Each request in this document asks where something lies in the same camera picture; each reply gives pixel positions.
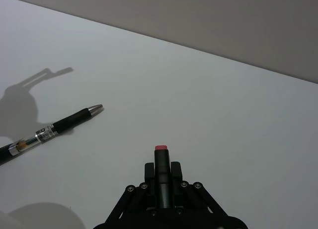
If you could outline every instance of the silver pen tip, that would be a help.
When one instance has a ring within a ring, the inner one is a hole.
[[[88,108],[88,110],[90,112],[90,115],[93,117],[99,114],[100,112],[102,112],[104,110],[104,107],[102,104],[100,104],[100,105],[91,106]]]

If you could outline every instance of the red tip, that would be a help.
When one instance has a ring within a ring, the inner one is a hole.
[[[167,146],[156,146],[155,147],[155,151],[159,151],[159,150],[167,150],[168,147]]]

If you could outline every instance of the ballpoint pen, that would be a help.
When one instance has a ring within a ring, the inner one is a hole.
[[[103,105],[95,105],[64,118],[52,125],[46,126],[35,132],[32,136],[20,139],[12,144],[0,148],[0,163],[6,162],[15,155],[29,148],[42,144],[65,131],[91,119],[103,110]]]

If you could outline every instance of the pen label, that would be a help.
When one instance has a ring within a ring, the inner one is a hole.
[[[52,128],[50,126],[47,126],[37,131],[36,135],[41,142],[46,142],[49,139],[53,138],[56,135],[56,133],[52,131]]]

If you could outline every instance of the white table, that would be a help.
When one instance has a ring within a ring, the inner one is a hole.
[[[318,85],[17,0],[0,0],[0,26],[0,145],[105,107],[0,166],[1,211],[54,219],[56,203],[93,228],[167,144],[249,228],[316,228]],[[24,85],[46,68],[68,69]]]

